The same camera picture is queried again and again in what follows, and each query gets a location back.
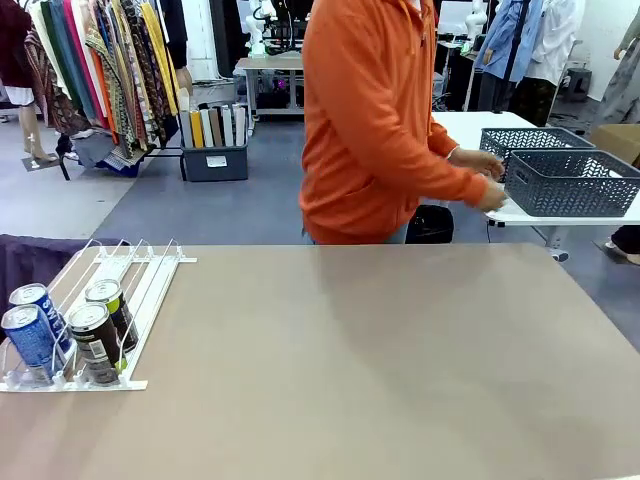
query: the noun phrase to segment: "light blue shirt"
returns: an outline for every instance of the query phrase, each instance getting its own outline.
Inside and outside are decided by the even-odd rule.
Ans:
[[[522,38],[518,47],[518,54],[511,71],[511,81],[519,82],[524,77],[533,55],[540,19],[542,18],[543,0],[531,0],[527,19],[522,29]],[[504,78],[507,70],[507,61],[511,52],[513,35],[515,33],[520,11],[522,10],[522,0],[504,0],[500,11],[491,24],[487,38],[478,52],[474,68],[482,72]],[[488,65],[482,63],[484,53],[487,49],[493,50],[493,55]]]

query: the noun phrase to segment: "person's hand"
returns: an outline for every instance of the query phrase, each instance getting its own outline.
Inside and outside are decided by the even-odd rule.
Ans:
[[[487,50],[484,52],[484,57],[482,57],[482,63],[484,63],[485,65],[489,65],[492,56],[493,50],[487,48]]]
[[[464,150],[456,148],[449,157],[449,161],[456,167],[467,167],[478,173],[499,180],[504,174],[502,161],[489,152],[479,150]]]
[[[502,191],[502,188],[497,183],[489,180],[487,191],[484,192],[482,200],[476,205],[476,208],[483,212],[491,212],[502,208],[506,200],[507,196]]]

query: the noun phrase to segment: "yellow book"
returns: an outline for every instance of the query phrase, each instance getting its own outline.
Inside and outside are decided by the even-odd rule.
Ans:
[[[189,112],[191,116],[191,132],[193,133],[193,146],[195,148],[203,148],[204,140],[202,139],[202,120],[200,112]]]

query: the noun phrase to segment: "black can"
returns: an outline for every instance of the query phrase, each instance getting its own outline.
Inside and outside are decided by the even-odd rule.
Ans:
[[[87,302],[100,302],[107,306],[125,352],[130,352],[136,348],[138,330],[133,322],[129,306],[124,299],[120,282],[117,280],[100,280],[85,290],[84,298]]]
[[[85,303],[74,309],[68,319],[71,334],[78,343],[93,383],[117,384],[118,373],[126,368],[127,360],[123,356],[120,362],[118,334],[106,305]]]

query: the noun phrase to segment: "orange hoodie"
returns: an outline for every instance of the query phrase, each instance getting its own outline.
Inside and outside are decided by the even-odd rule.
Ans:
[[[456,168],[431,118],[433,0],[315,0],[305,33],[300,207],[320,244],[381,243],[420,197],[475,206],[487,180]]]

